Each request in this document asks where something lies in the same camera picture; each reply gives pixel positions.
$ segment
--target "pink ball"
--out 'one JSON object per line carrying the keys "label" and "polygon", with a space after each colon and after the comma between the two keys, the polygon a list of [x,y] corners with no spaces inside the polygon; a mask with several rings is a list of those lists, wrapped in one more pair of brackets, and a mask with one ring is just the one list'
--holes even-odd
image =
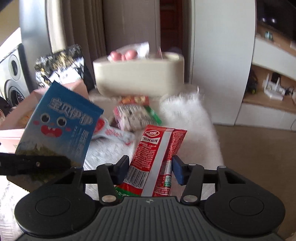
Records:
{"label": "pink ball", "polygon": [[131,50],[128,50],[124,56],[126,57],[126,60],[131,60],[131,59],[135,59],[137,55],[138,55],[138,52],[131,49]]}
{"label": "pink ball", "polygon": [[121,60],[122,55],[121,55],[121,53],[117,53],[116,51],[112,51],[110,53],[110,56],[113,61],[118,61],[118,60]]}

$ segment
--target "cartoon eye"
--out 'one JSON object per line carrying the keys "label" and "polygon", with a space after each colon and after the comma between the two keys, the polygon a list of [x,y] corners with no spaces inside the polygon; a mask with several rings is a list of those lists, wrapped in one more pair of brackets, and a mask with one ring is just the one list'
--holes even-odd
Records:
{"label": "cartoon eye", "polygon": [[59,117],[59,118],[57,119],[57,125],[58,125],[59,127],[65,127],[66,124],[67,124],[67,120],[66,120],[66,118],[64,118],[64,117]]}
{"label": "cartoon eye", "polygon": [[49,120],[50,120],[50,115],[47,114],[47,113],[43,113],[43,114],[41,115],[40,119],[41,119],[41,121],[42,121],[43,123],[48,123]]}

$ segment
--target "brand logo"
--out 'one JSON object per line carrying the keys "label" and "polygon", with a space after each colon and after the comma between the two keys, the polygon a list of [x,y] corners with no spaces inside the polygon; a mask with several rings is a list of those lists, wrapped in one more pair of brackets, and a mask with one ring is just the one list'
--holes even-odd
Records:
{"label": "brand logo", "polygon": [[155,137],[159,135],[159,131],[146,131],[145,133],[150,137]]}

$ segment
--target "brown floor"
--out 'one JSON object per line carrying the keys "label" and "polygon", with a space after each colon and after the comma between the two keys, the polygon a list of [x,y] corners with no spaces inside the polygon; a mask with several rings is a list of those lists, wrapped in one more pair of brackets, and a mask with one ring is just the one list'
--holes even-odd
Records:
{"label": "brown floor", "polygon": [[278,196],[286,207],[279,235],[296,231],[296,133],[215,126],[226,166]]}

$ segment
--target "cartoon mouth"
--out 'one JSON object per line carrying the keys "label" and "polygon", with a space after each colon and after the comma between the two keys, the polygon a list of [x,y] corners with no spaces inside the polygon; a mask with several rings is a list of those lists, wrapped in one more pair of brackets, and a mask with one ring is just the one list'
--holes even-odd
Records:
{"label": "cartoon mouth", "polygon": [[63,134],[63,130],[60,128],[51,128],[47,125],[41,126],[41,132],[47,137],[60,137]]}

